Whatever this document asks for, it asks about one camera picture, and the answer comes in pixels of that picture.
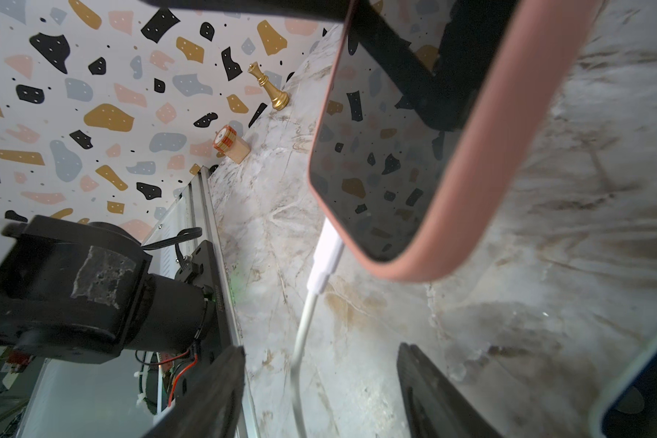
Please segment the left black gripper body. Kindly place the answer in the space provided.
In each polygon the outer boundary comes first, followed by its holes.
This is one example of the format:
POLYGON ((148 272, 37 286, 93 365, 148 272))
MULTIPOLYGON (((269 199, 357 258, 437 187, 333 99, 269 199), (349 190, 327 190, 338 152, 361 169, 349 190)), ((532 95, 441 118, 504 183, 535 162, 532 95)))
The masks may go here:
POLYGON ((154 7, 212 12, 283 16, 342 22, 352 11, 351 0, 143 0, 154 7))

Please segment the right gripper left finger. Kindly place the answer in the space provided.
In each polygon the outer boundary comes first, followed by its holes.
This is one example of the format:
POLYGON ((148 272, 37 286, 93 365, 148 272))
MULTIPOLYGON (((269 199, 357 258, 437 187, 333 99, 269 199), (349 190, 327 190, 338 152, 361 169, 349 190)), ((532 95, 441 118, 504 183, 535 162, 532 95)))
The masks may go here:
POLYGON ((230 346, 145 438, 234 437, 245 388, 246 354, 230 346))

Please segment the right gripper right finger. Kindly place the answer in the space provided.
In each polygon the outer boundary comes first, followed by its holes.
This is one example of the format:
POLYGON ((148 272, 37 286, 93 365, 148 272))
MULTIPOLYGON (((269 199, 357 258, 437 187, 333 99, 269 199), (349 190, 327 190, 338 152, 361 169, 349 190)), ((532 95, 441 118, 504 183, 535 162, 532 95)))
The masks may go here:
POLYGON ((412 437, 501 437, 418 346, 400 344, 397 370, 412 437))

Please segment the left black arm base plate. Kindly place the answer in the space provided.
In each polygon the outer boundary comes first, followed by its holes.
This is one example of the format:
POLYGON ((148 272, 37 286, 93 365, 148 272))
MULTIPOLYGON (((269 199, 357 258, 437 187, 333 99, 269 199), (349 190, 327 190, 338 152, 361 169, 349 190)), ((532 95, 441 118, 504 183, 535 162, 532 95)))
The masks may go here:
POLYGON ((197 339, 201 343, 202 353, 219 356, 233 342, 226 315, 220 266, 213 243, 203 240, 193 250, 185 267, 177 270, 174 279, 202 291, 203 319, 199 324, 197 339))

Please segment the phone pink case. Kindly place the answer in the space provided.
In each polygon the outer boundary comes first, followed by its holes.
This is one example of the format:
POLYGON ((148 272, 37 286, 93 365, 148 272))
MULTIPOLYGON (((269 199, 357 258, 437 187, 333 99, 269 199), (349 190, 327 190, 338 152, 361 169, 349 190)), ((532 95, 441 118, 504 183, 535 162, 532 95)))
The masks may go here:
POLYGON ((308 182, 359 263, 444 277, 470 255, 598 1, 352 1, 308 182))

